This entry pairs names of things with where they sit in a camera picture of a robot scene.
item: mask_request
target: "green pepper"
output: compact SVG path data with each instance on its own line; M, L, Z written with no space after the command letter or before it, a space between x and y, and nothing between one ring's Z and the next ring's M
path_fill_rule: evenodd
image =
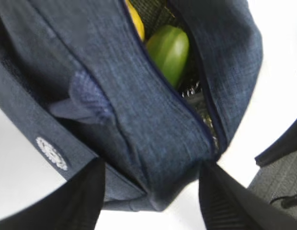
M177 88L189 54L189 39L180 28L161 27L147 42L147 50L169 83Z

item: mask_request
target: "denim fabric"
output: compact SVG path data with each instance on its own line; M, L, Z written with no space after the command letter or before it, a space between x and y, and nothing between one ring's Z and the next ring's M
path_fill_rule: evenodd
M219 156L255 86L261 37L244 0L169 3L187 23L205 68L201 80L221 140ZM129 189L106 178L105 208L164 210L198 177L200 162L216 158L208 128L149 59L123 0L0 0L0 14L31 80L56 91L49 101L56 101L53 115L73 119L62 122L130 179L128 196ZM3 102L11 97L0 96ZM59 137L56 143L64 143Z
M206 79L201 82L218 137L225 138L223 152L241 122L257 81L263 58L261 34L246 0L168 3L184 18L202 59Z

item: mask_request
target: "blue zipper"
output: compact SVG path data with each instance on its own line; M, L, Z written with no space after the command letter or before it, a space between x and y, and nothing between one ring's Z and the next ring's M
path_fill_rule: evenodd
M184 19L184 17L182 16L182 14L179 12L179 10L176 9L176 7L170 2L167 2L167 7L174 12L175 16L178 16L178 18L180 19L180 21L184 24L184 27L187 30L188 33L188 37L191 43L191 47L197 47L196 45L196 41L195 38L191 32L191 29L188 25L188 23L186 22L186 20ZM202 62L202 58L201 58L201 53L200 50L198 50L197 48L194 50L194 54L195 54L195 59L196 59L196 63L199 66L203 66L203 68L200 69L205 69L203 62ZM222 122L221 122L221 118L217 113L217 108L215 106L215 103L212 99L212 95L211 92L209 90L209 85L208 85L208 81L207 81L207 77L206 77L206 73L205 71L203 71L202 73L199 74L199 78L200 78L200 82L202 84L202 89L203 89L203 95L204 95L204 99L206 101L206 106L207 106L207 110L209 112L209 116L212 120L212 124L214 127L214 130L217 134L217 140L219 143L219 149L216 152L216 160L218 160L221 156L221 154L223 152L225 152L225 150L228 147L228 141L226 139L226 134L225 134L225 130L223 128Z
M209 145L210 145L210 150L211 153L213 155L215 155L215 153L217 152L216 146L214 144L214 140L213 140L213 136L211 131L209 130L209 127L204 123L204 121L202 120L202 118L196 113L196 111L187 103L187 101L182 98L178 92L170 85L170 83L167 81L167 79L163 76L162 72L159 70L159 68L156 66L156 64L153 62L153 60L151 59L151 57L149 56L146 47L144 46L143 42L141 41L138 32L136 30L136 28L133 25L133 21L132 18L130 16L129 13L129 9L125 3L125 0L121 0L120 1L122 4L122 7L125 11L125 15L126 17L129 19L130 21L130 25L132 25L132 31L134 36L137 37L137 43L139 45L139 47L141 47L142 53L145 56L146 60L150 63L150 65L153 67L154 71L156 72L156 74L159 76L159 78L162 80L163 84L168 88L168 90L172 93L173 97L181 104L183 105L194 117L194 119L198 122L199 126L201 127L201 129L203 130L203 133L205 135L205 137L208 139L209 141Z

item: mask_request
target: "zipper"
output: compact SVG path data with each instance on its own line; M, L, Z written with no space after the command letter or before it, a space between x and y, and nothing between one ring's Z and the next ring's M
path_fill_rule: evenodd
M143 42L140 39L138 32L133 24L133 21L132 21L131 15L129 13L129 9L125 3L125 0L120 0L120 3L124 9L124 13L125 13L126 17L130 21L130 25L132 25L132 32L133 32L134 36L137 37L137 39L136 39L137 44L141 48L142 54L144 55L146 60L149 62L149 64L151 65L151 67L153 68L153 70L155 71L157 76L159 77L159 79L161 79L164 86L167 87L167 89L172 93L172 96L176 99L176 101L178 103L180 103L186 110L188 110L188 112L191 113L193 118L197 121L197 123L199 124L199 127L202 129L202 131L204 133L204 136L208 139L211 153L213 154L214 158L217 157L217 160L218 160L219 155L220 155L220 154L218 154L219 153L218 144L215 143L213 134L210 131L208 125L205 124L205 122L203 121L201 116L194 110L194 108L191 105L188 104L188 102L181 95L179 95L179 93L170 85L170 83L167 81L167 79L163 76L163 74L161 73L159 68L156 66L156 64L153 62L153 60L149 56L149 54L146 50L146 47L144 46Z
M188 23L186 22L186 20L183 18L182 14L179 12L179 10L177 10L176 7L170 3L170 1L167 1L166 7L168 7L172 12L174 12L174 14L180 20L180 22L183 23L184 29L186 30L186 32L188 34L191 47L197 47L196 41L195 41L194 36L192 35L191 29L190 29ZM204 71L205 68L204 68L202 58L201 58L200 50L195 48L195 49L193 49L193 52L194 52L196 64L198 66L200 66L200 68L198 68L198 70L201 70L201 72L199 72L199 79L200 79L200 83L202 85L202 92L204 95L205 104L206 104L206 108L208 111L208 116L209 116L208 119L211 119L211 123L212 123L211 135L213 136L213 133L216 134L217 141L215 143L215 147L217 149L216 157L218 160L219 157L221 156L221 154L226 150L226 148L228 146L228 142L226 140L226 135L225 135L223 125L221 123L220 116L217 113L217 108L214 104L211 92L209 90L207 76Z

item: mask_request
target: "white surface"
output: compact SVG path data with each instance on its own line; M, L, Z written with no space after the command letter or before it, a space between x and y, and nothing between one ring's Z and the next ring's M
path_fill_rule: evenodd
M254 157L297 118L297 0L249 0L264 42L263 68L250 107L219 164L244 186ZM51 193L64 179L0 111L0 219ZM204 230L197 183L163 213L102 211L99 230Z

